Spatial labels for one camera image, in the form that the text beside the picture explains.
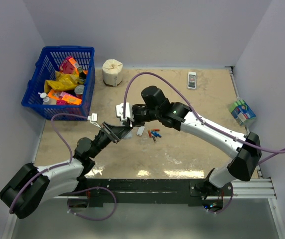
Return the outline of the white battery cover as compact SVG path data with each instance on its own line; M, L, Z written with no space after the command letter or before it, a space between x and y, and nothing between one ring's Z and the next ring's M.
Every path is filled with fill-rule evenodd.
M144 126L139 127L138 130L137 130L137 134L136 134L136 135L137 135L137 136L142 136L144 130L145 130L145 127L144 127Z

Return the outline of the long white remote control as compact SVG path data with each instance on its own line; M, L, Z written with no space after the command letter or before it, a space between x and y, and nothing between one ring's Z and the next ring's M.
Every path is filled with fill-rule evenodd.
M123 140L128 140L131 139L133 137L132 131L130 131L124 138Z

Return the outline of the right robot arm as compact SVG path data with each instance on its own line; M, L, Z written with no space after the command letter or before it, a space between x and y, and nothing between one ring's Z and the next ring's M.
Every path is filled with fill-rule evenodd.
M233 132L202 116L196 116L191 108L180 102L170 102L161 89L146 87L141 96L143 104L132 106L133 125L158 121L167 128L173 128L194 135L224 152L231 161L224 167L214 168L207 176L205 191L215 196L226 184L238 179L250 181L261 158L259 137Z

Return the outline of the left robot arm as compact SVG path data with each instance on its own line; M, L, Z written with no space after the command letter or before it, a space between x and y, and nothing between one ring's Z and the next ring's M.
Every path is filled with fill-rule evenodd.
M132 130L132 123L120 126L103 123L94 139L78 140L72 158L62 163L36 167L23 165L0 192L0 199L9 207L10 213L24 219L37 207L55 196L70 193L81 195L86 190L83 181L95 165L95 158L110 143L118 143Z

